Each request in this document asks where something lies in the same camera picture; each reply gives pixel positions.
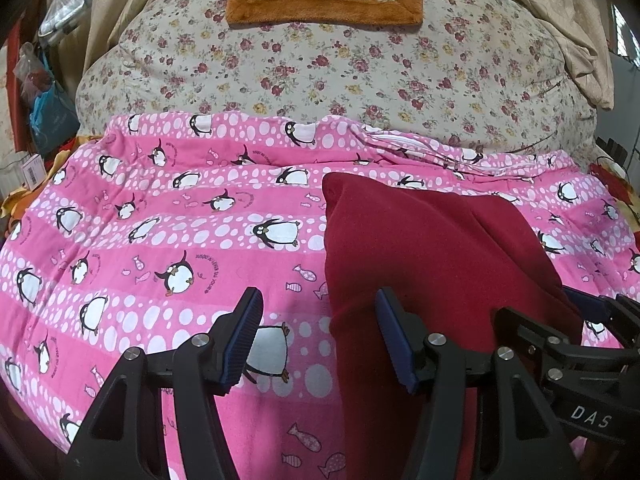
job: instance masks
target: fish print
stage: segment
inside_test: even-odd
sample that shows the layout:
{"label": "fish print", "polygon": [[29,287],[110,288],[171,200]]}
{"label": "fish print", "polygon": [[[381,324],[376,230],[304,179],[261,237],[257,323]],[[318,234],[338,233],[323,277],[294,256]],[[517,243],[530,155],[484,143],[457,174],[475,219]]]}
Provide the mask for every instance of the fish print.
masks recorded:
{"label": "fish print", "polygon": [[326,282],[320,285],[318,290],[314,290],[314,294],[318,298],[318,300],[322,300],[325,296],[329,295],[329,288],[326,286]]}
{"label": "fish print", "polygon": [[98,373],[97,368],[94,366],[93,368],[91,368],[91,373],[94,375],[95,377],[95,382],[98,383],[98,387],[101,388],[102,385],[104,384],[104,379],[102,378],[102,376]]}
{"label": "fish print", "polygon": [[314,282],[318,278],[312,270],[303,269],[302,267],[300,267],[300,264],[297,264],[295,267],[293,267],[293,270],[299,272],[300,276],[302,276],[308,282]]}
{"label": "fish print", "polygon": [[309,451],[318,453],[322,449],[322,444],[320,444],[320,441],[316,437],[314,437],[312,434],[305,433],[304,431],[300,431],[298,429],[298,424],[296,422],[294,422],[293,426],[289,428],[289,431],[287,431],[287,434],[293,435],[296,439],[300,441],[300,444],[306,447]]}
{"label": "fish print", "polygon": [[331,473],[337,473],[347,467],[347,459],[344,453],[334,453],[324,463],[324,467],[319,465],[318,469],[325,478],[329,478]]}
{"label": "fish print", "polygon": [[284,453],[281,453],[281,455],[283,464],[289,464],[291,467],[300,467],[302,465],[302,459],[299,456],[285,455]]}

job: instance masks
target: white polka dot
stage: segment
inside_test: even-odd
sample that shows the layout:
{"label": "white polka dot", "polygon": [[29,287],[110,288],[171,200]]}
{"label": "white polka dot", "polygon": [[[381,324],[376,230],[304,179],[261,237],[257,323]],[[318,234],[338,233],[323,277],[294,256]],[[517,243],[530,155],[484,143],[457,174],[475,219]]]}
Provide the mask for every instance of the white polka dot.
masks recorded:
{"label": "white polka dot", "polygon": [[154,327],[159,315],[160,315],[160,308],[155,305],[150,307],[145,312],[145,315],[142,318],[142,323],[147,330],[151,330]]}
{"label": "white polka dot", "polygon": [[116,339],[118,333],[113,326],[108,327],[104,332],[104,347],[107,351],[113,352],[116,348]]}
{"label": "white polka dot", "polygon": [[320,235],[313,235],[311,238],[309,238],[306,246],[312,251],[322,251],[324,250],[324,238],[322,238]]}
{"label": "white polka dot", "polygon": [[326,367],[322,365],[312,365],[306,369],[306,390],[317,399],[322,399],[329,395],[333,386],[334,381]]}
{"label": "white polka dot", "polygon": [[302,337],[309,337],[311,335],[311,325],[309,325],[308,322],[303,321],[302,323],[300,323],[298,332],[300,332],[300,335]]}
{"label": "white polka dot", "polygon": [[149,344],[146,346],[146,353],[153,354],[155,352],[164,352],[166,350],[166,343],[164,342],[164,337],[161,335],[155,335],[149,341]]}
{"label": "white polka dot", "polygon": [[178,332],[176,332],[174,335],[174,339],[171,341],[171,348],[178,348],[178,346],[187,341],[188,338],[189,332],[187,332],[186,330],[178,330]]}
{"label": "white polka dot", "polygon": [[185,308],[178,316],[178,320],[180,320],[180,324],[188,325],[193,319],[193,312],[190,308]]}
{"label": "white polka dot", "polygon": [[331,343],[329,343],[326,339],[323,339],[318,345],[318,351],[322,357],[327,357],[331,354]]}
{"label": "white polka dot", "polygon": [[231,228],[230,228],[228,225],[226,225],[226,224],[222,224],[220,227],[218,227],[218,228],[215,230],[214,234],[215,234],[216,236],[224,236],[224,235],[226,235],[229,231],[231,231]]}

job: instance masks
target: metal screw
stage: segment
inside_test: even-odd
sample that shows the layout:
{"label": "metal screw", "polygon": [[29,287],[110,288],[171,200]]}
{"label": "metal screw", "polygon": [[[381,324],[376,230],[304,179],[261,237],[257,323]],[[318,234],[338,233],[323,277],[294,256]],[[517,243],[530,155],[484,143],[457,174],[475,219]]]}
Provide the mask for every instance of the metal screw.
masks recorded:
{"label": "metal screw", "polygon": [[558,370],[557,368],[550,368],[546,374],[552,381],[559,381],[564,375],[562,370]]}
{"label": "metal screw", "polygon": [[124,351],[123,355],[127,361],[133,361],[133,359],[135,359],[140,355],[140,348],[138,348],[137,346],[132,346],[131,348],[127,348]]}
{"label": "metal screw", "polygon": [[434,346],[442,346],[447,342],[447,338],[444,334],[439,334],[438,332],[434,332],[433,334],[429,334],[427,341]]}
{"label": "metal screw", "polygon": [[196,334],[191,338],[191,344],[194,346],[204,346],[209,343],[209,336],[207,334]]}
{"label": "metal screw", "polygon": [[501,346],[500,348],[498,348],[498,357],[500,359],[508,361],[509,359],[513,359],[514,355],[515,354],[513,353],[513,350],[511,350],[511,348],[509,348],[508,346]]}

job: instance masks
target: blue gripper pad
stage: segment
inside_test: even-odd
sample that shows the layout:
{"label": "blue gripper pad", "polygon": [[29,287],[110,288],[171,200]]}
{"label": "blue gripper pad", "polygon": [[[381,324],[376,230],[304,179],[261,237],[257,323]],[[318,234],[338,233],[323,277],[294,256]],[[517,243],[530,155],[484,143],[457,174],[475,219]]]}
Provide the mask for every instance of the blue gripper pad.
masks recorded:
{"label": "blue gripper pad", "polygon": [[262,293],[254,286],[249,286],[233,312],[216,320],[216,323],[225,323],[222,336],[219,334],[215,341],[216,351],[222,354],[220,385],[225,388],[231,389],[240,381],[260,325],[262,310]]}
{"label": "blue gripper pad", "polygon": [[376,293],[376,317],[398,381],[415,395],[419,383],[416,371],[425,361],[427,330],[420,317],[404,311],[388,286]]}

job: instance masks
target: plastic bag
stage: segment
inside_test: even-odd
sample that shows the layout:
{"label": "plastic bag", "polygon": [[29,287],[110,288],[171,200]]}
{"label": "plastic bag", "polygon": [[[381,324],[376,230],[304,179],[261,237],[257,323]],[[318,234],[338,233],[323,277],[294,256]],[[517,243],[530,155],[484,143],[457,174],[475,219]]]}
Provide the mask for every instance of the plastic bag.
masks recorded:
{"label": "plastic bag", "polygon": [[93,0],[52,0],[40,28],[38,41],[43,48],[56,45],[72,32],[89,13]]}
{"label": "plastic bag", "polygon": [[14,75],[22,83],[22,98],[33,108],[36,97],[51,88],[52,80],[49,72],[34,53],[31,43],[20,47],[20,57],[14,67]]}

